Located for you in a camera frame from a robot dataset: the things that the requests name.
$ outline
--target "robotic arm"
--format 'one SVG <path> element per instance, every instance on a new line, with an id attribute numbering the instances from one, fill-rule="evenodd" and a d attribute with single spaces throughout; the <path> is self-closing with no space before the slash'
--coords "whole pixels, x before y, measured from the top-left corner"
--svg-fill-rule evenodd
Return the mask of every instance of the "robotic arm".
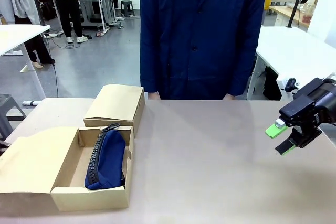
<path id="1" fill-rule="evenodd" d="M 271 138 L 293 127 L 289 137 L 276 150 L 285 155 L 295 147 L 304 148 L 322 131 L 322 123 L 336 123 L 336 81 L 315 78 L 296 94 L 293 101 L 280 109 L 280 117 L 265 132 Z"/>

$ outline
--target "cardboard box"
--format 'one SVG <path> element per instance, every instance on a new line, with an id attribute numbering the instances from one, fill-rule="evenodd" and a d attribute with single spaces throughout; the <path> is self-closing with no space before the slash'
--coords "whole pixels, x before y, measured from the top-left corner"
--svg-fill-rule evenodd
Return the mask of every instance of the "cardboard box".
<path id="1" fill-rule="evenodd" d="M 134 144 L 131 126 L 118 128 L 126 142 L 122 165 L 125 187 L 103 190 L 84 187 L 89 160 L 101 130 L 102 127 L 59 127 L 18 138 L 0 157 L 0 194 L 51 194 L 60 211 L 128 207 Z"/>
<path id="2" fill-rule="evenodd" d="M 143 87 L 105 85 L 84 117 L 86 127 L 109 126 L 112 123 L 131 125 L 138 132 L 145 105 Z"/>

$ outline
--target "black pants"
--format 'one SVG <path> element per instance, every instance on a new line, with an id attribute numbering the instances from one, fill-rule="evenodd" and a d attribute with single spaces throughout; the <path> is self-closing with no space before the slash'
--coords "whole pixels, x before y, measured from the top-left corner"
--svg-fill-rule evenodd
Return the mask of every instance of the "black pants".
<path id="1" fill-rule="evenodd" d="M 29 18 L 19 18 L 18 16 L 15 16 L 15 23 L 16 24 L 29 24 L 29 25 L 32 24 Z M 36 62 L 37 60 L 36 54 L 33 52 L 34 50 L 36 50 L 41 64 L 52 64 L 53 61 L 46 48 L 46 45 L 44 45 L 41 35 L 37 35 L 34 38 L 26 41 L 25 47 L 27 49 L 27 52 L 28 52 L 28 55 L 31 61 Z"/>
<path id="2" fill-rule="evenodd" d="M 82 37 L 82 24 L 78 0 L 56 0 L 59 18 L 66 37 L 71 37 L 70 17 L 77 37 Z"/>

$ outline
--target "hand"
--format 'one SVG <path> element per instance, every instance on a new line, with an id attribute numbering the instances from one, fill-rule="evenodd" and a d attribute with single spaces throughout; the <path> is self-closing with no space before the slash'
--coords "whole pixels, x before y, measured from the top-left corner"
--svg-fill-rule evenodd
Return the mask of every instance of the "hand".
<path id="1" fill-rule="evenodd" d="M 148 93 L 149 100 L 161 100 L 160 95 L 158 92 L 155 93 Z"/>
<path id="2" fill-rule="evenodd" d="M 236 98 L 234 95 L 226 94 L 223 98 L 223 101 L 234 101 Z"/>

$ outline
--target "plastic bottle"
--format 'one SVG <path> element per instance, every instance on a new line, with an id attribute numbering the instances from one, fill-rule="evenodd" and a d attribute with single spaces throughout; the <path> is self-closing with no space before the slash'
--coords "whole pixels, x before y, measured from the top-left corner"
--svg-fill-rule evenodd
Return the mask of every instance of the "plastic bottle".
<path id="1" fill-rule="evenodd" d="M 302 22 L 310 23 L 316 7 L 314 3 L 315 0 L 307 0 L 307 2 L 304 4 L 302 9 L 303 13 Z"/>

